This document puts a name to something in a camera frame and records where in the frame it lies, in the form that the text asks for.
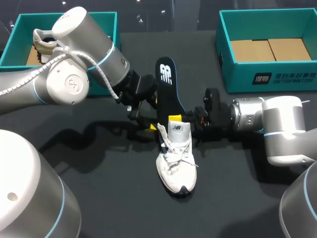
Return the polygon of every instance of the cardboard box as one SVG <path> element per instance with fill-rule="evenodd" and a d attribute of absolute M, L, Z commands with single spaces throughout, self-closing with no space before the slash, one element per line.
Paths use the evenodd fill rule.
<path fill-rule="evenodd" d="M 216 49 L 227 92 L 317 90 L 314 8 L 224 10 Z"/>
<path fill-rule="evenodd" d="M 33 44 L 33 30 L 35 28 L 41 30 L 52 29 L 54 23 L 62 15 L 63 13 L 20 14 L 0 59 L 0 72 L 20 71 L 37 67 L 38 64 L 34 61 L 34 56 L 30 55 L 34 54 L 34 51 L 31 50 Z M 116 47 L 120 49 L 121 42 L 117 24 L 117 13 L 90 12 L 90 15 L 100 25 L 104 32 L 112 38 Z M 102 87 L 89 75 L 89 73 L 88 77 L 90 80 L 89 96 L 110 95 L 109 91 Z"/>

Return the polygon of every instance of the white sneaker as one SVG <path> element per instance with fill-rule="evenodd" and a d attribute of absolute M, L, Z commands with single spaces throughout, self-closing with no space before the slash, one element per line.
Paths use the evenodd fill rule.
<path fill-rule="evenodd" d="M 192 154 L 190 123 L 168 122 L 168 134 L 158 123 L 161 152 L 157 158 L 160 179 L 172 193 L 189 194 L 196 184 L 196 167 Z"/>

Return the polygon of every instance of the insole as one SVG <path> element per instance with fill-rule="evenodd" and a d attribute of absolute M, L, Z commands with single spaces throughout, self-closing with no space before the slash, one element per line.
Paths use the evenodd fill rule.
<path fill-rule="evenodd" d="M 158 81 L 158 123 L 167 128 L 169 115 L 186 115 L 177 95 L 177 76 L 174 61 L 169 57 L 159 58 L 155 65 Z"/>

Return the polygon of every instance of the dark background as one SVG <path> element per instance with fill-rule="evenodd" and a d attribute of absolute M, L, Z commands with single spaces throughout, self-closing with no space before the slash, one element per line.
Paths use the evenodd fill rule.
<path fill-rule="evenodd" d="M 63 12 L 76 5 L 89 11 L 118 11 L 124 32 L 122 52 L 131 67 L 140 75 L 154 74 L 159 57 L 172 57 L 179 98 L 187 111 L 203 105 L 207 87 L 217 87 L 228 103 L 236 97 L 259 96 L 226 94 L 214 49 L 215 32 L 197 31 L 215 30 L 220 9 L 315 4 L 304 0 L 184 0 L 180 4 L 176 0 L 172 7 L 167 0 L 1 1 L 0 20 L 8 28 L 21 12 Z M 317 95 L 289 95 L 310 100 L 303 105 L 305 123 L 307 130 L 315 128 Z M 156 115 L 146 103 L 142 113 Z M 268 164 L 258 134 L 194 143 L 199 165 L 196 189 L 192 196 L 176 199 L 168 195 L 157 174 L 155 135 L 138 131 L 126 117 L 126 108 L 111 98 L 87 99 L 73 107 L 22 109 L 1 116 L 0 128 L 29 140 L 73 191 L 82 211 L 80 238 L 282 238 L 279 201 L 305 170 Z"/>

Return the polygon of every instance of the black tabletop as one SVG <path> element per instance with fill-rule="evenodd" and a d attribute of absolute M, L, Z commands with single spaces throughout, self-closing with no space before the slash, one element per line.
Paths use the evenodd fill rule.
<path fill-rule="evenodd" d="M 154 74 L 158 58 L 173 58 L 187 111 L 203 105 L 207 87 L 217 87 L 227 102 L 258 96 L 225 92 L 214 38 L 214 31 L 124 33 L 122 52 L 140 75 Z M 303 105 L 306 128 L 316 127 L 317 94 L 288 94 L 310 100 Z M 142 113 L 156 116 L 147 103 Z M 258 135 L 194 143 L 196 189 L 176 199 L 159 179 L 154 134 L 137 131 L 126 114 L 113 99 L 94 98 L 18 110 L 1 116 L 0 128 L 29 140 L 73 191 L 82 212 L 80 238 L 284 237 L 279 201 L 305 168 L 268 164 Z"/>

